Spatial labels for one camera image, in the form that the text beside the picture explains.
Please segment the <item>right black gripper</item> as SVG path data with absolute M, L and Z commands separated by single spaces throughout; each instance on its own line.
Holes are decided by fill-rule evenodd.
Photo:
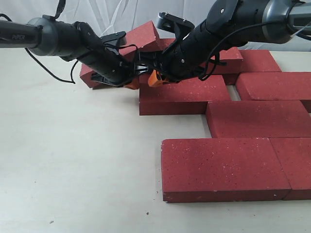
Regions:
M 150 87 L 196 78 L 206 80 L 219 64 L 219 37 L 204 20 L 194 29 L 174 24 L 175 40 L 163 51 L 140 52 L 138 63 L 151 71 Z

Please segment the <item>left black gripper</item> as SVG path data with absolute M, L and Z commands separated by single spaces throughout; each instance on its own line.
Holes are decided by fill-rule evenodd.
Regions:
M 81 64 L 91 68 L 95 74 L 91 80 L 111 87 L 139 89 L 137 78 L 148 72 L 141 62 L 141 53 L 136 45 L 105 45 L 99 39 L 86 54 L 77 58 Z

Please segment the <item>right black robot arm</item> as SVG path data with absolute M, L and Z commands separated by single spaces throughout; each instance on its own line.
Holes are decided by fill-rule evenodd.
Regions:
M 199 25 L 159 13 L 157 27 L 175 40 L 163 51 L 140 52 L 135 60 L 151 72 L 150 86 L 207 80 L 222 64 L 220 53 L 249 42 L 285 44 L 310 40 L 311 5 L 302 0 L 218 0 Z

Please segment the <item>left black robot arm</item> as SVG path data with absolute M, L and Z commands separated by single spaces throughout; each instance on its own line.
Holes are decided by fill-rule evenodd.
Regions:
M 92 81 L 113 87 L 135 89 L 134 79 L 149 71 L 139 61 L 137 50 L 132 61 L 119 53 L 125 32 L 98 37 L 85 22 L 70 24 L 43 15 L 19 24 L 6 15 L 2 17 L 1 48 L 25 48 L 31 56 L 57 56 L 66 62 L 81 62 L 95 72 Z

